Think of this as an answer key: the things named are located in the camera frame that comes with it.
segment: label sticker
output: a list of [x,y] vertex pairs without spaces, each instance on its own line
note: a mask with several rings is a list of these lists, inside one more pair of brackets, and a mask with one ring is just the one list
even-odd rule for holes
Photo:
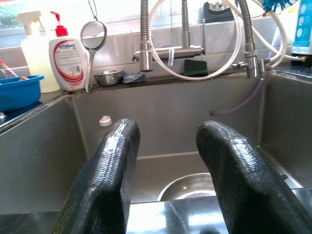
[[54,62],[64,80],[72,84],[82,82],[82,61],[73,40],[64,40],[56,45]]

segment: flexible metal hose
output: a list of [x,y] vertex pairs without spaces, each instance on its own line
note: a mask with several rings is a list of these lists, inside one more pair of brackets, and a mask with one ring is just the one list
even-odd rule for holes
[[149,39],[148,36],[148,23],[149,23],[149,12],[148,12],[148,0],[141,0],[141,39]]
[[238,0],[244,22],[246,52],[255,50],[253,39],[252,20],[250,18],[249,9],[246,0]]

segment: scrub pad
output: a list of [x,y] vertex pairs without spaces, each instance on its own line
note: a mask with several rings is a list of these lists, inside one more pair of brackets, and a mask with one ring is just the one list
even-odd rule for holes
[[184,60],[184,75],[187,77],[203,77],[208,75],[207,62],[190,59]]

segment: small metal bowl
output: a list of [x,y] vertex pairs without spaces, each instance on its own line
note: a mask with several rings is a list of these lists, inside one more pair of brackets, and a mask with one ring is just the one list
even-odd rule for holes
[[122,81],[123,70],[110,70],[94,75],[97,83],[101,86],[110,86]]
[[216,196],[210,173],[191,174],[174,180],[161,191],[157,201],[203,196]]

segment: faucet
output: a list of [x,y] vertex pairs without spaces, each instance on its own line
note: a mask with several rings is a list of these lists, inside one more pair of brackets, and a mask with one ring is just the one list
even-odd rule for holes
[[247,2],[246,0],[238,0],[238,3],[242,12],[245,30],[245,61],[233,64],[232,66],[246,70],[248,78],[264,78],[267,70],[265,64],[269,61],[267,59],[258,59]]
[[[153,56],[148,33],[149,9],[148,0],[141,0],[141,43],[140,51],[135,52],[133,61],[140,61],[142,72],[151,72],[153,70]],[[191,46],[189,31],[189,16],[187,0],[182,0],[182,44],[183,46],[174,47],[175,59],[192,58],[205,53],[202,46]],[[156,49],[161,59],[168,59],[171,48]]]

